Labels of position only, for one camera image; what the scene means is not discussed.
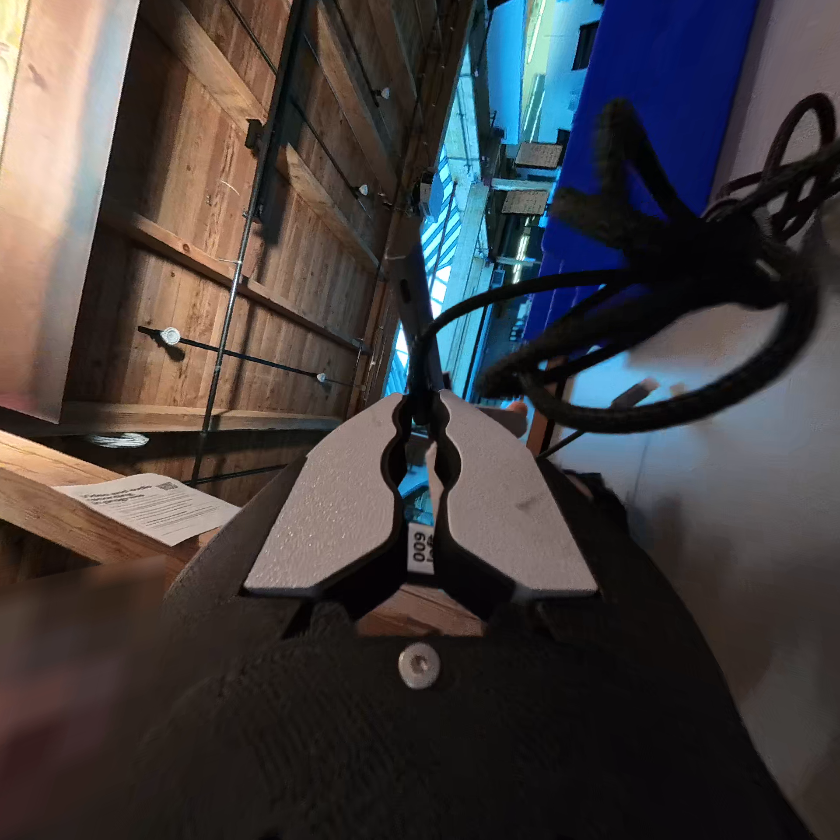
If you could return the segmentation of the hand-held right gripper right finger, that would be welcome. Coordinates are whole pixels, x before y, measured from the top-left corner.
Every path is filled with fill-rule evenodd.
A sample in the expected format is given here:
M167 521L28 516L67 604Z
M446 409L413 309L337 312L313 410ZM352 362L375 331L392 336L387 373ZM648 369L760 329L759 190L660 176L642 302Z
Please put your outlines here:
M525 444L449 390L436 394L432 417L441 588L484 621L507 604L594 596L595 577Z

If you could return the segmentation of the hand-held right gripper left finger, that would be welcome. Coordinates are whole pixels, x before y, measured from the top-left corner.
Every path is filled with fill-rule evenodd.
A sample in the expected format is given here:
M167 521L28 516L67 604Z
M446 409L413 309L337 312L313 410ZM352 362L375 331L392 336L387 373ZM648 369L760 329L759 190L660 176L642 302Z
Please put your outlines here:
M340 603L362 618L406 581L406 474L412 407L392 394L306 456L245 578L249 595Z

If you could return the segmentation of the white paper sheet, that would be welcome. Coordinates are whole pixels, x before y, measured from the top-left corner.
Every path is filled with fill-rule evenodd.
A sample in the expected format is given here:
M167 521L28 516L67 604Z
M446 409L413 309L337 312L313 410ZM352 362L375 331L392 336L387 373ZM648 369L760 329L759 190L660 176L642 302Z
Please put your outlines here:
M174 547L222 528L240 511L168 476L140 474L56 490L129 529Z

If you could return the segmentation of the blue storage bin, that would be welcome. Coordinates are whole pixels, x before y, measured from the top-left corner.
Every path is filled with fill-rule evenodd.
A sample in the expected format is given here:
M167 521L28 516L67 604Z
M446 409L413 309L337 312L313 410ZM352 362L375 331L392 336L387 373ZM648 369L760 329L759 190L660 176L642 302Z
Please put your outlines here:
M700 215L710 199L758 3L555 2L539 133L565 138L552 203L563 188L595 194L605 106L628 102L679 198Z

